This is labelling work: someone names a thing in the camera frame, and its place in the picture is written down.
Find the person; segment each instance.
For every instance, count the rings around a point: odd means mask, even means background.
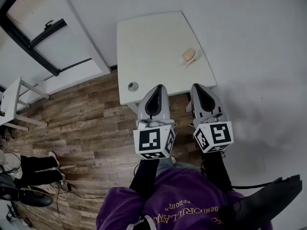
[[[36,158],[21,156],[19,152],[4,153],[0,150],[0,172],[8,174],[18,188],[65,180],[65,174],[59,167],[60,163],[53,152],[49,153],[49,157]]]
[[[109,190],[97,230],[220,230],[218,210],[243,197],[233,191],[220,153],[202,154],[206,174],[168,159],[142,160],[129,188]],[[262,230],[271,230],[271,223]]]

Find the table top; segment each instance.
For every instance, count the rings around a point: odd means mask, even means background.
[[[19,77],[2,95],[1,111],[5,116],[0,116],[0,125],[6,124],[15,119],[17,104],[19,100],[19,91],[21,86],[21,77]]]
[[[192,29],[181,12],[138,17],[118,23],[118,86],[120,103],[140,102],[163,84],[168,95],[189,92],[194,83],[216,86],[213,73]],[[187,68],[180,64],[189,47],[199,56]],[[137,82],[135,92],[128,90]]]

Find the white shirt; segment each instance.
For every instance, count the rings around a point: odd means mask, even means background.
[[[21,158],[20,158],[19,152],[3,153],[3,151],[0,150],[0,165],[3,166],[5,171],[10,171],[14,168],[18,168],[17,172],[8,173],[8,175],[10,175],[11,177],[20,179],[23,175],[23,171],[21,169]]]

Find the gray pants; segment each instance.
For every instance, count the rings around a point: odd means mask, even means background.
[[[178,167],[178,168],[191,168],[197,171],[201,171],[200,168],[188,164],[188,163],[183,163],[183,162],[176,162],[173,164],[172,162],[172,158],[169,157],[167,159],[160,159],[159,164],[158,164],[158,168],[157,168],[157,173],[155,176],[159,175],[160,173],[162,173],[163,171],[170,169],[170,168],[174,168],[174,167]]]

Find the black plastic object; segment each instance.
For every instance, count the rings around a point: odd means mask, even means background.
[[[162,108],[162,84],[159,84],[154,91],[153,95],[149,98],[148,102],[145,105],[145,112],[149,116],[156,116],[161,112]]]
[[[215,101],[214,99],[205,91],[203,90],[199,84],[193,84],[196,88],[198,97],[200,99],[201,107],[206,112],[213,112],[215,109]]]
[[[53,198],[43,189],[34,186],[28,186],[26,188],[20,189],[19,201],[25,205],[47,207],[52,204]]]
[[[232,206],[222,207],[219,218],[229,230],[257,230],[282,212],[302,191],[300,175],[278,178]]]

